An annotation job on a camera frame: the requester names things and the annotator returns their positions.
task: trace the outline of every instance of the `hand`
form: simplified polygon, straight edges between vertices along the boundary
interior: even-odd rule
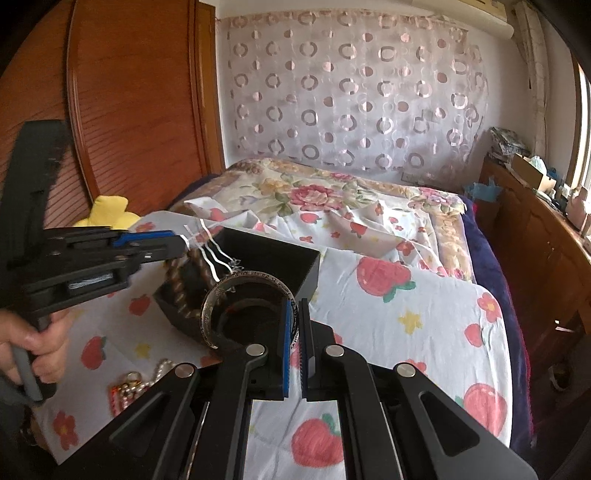
[[[0,370],[16,384],[22,381],[12,359],[11,343],[38,356],[31,367],[43,383],[55,383],[64,375],[67,335],[73,318],[68,310],[52,313],[50,317],[49,327],[38,332],[18,315],[0,310]]]

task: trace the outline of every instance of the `bed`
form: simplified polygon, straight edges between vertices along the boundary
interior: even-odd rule
[[[527,448],[527,357],[470,201],[262,158],[235,164],[170,210],[133,229],[197,231],[198,217],[212,231],[236,228],[318,249],[310,311],[337,341],[385,367],[412,362],[500,441],[518,453]],[[112,418],[109,390],[127,372],[149,379],[164,358],[217,361],[151,298],[164,275],[161,264],[145,265],[130,288],[73,309],[66,376],[36,411],[58,462]],[[343,478],[336,405],[301,399],[292,355],[289,399],[254,405],[245,478]]]

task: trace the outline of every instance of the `circle pattern curtain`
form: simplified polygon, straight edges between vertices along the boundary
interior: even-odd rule
[[[461,177],[488,93],[466,30],[367,10],[247,15],[220,29],[233,157],[442,186]]]

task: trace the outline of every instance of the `cardboard box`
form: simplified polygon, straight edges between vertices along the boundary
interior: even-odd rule
[[[297,302],[301,299],[310,300],[316,291],[320,268],[319,251],[232,228],[223,228],[214,238],[224,252],[241,261],[240,266],[244,270],[262,271],[281,280],[293,293]],[[218,277],[228,274],[227,268],[219,264],[215,266]],[[192,262],[185,262],[180,268],[180,275],[185,285],[188,307],[201,308],[207,287],[199,270]],[[271,287],[254,283],[239,286],[236,293],[228,295],[237,296],[233,300],[263,297],[274,300],[281,296]],[[185,335],[202,343],[199,322],[180,315],[173,298],[173,289],[168,281],[154,293],[154,299],[168,321]],[[279,312],[252,306],[234,314],[233,320],[228,321],[223,328],[223,333],[243,345],[252,343],[255,339],[260,340],[261,335],[276,339],[277,333],[273,330],[278,326],[278,317]],[[216,328],[215,319],[212,327]]]
[[[541,192],[548,193],[556,185],[556,180],[542,175],[525,157],[517,153],[511,159],[511,169],[531,188]]]

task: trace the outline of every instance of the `blue blanket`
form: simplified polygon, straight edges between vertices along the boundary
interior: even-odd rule
[[[510,447],[517,454],[525,456],[530,449],[532,435],[529,359],[501,266],[476,224],[473,202],[465,197],[462,199],[467,206],[467,212],[462,215],[462,220],[476,282],[494,295],[505,319],[513,382],[513,424]]]

